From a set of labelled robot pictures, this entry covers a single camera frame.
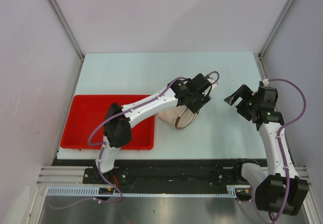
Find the beige mesh laundry bag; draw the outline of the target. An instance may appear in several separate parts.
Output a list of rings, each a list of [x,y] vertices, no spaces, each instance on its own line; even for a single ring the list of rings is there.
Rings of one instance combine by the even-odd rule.
[[[187,106],[177,106],[159,112],[158,117],[175,126],[177,130],[182,130],[193,123],[199,115],[200,110],[193,113]]]

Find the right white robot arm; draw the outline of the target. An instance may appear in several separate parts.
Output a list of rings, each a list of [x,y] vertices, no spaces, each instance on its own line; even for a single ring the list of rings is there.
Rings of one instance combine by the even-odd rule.
[[[248,182],[252,188],[252,200],[259,211],[297,215],[309,191],[306,180],[300,179],[292,163],[285,138],[285,127],[281,112],[276,111],[278,91],[260,83],[253,92],[241,85],[225,102],[236,105],[237,113],[256,125],[265,149],[267,173],[253,162],[243,163],[233,171],[238,184]]]

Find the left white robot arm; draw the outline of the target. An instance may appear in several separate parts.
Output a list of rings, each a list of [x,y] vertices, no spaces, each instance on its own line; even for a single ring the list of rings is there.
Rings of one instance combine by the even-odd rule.
[[[105,120],[87,140],[89,146],[101,146],[95,160],[94,178],[102,184],[111,179],[111,170],[120,149],[132,140],[132,128],[155,114],[179,106],[197,113],[211,100],[210,93],[217,84],[210,74],[199,73],[192,79],[177,77],[158,93],[142,100],[122,106],[113,103]]]

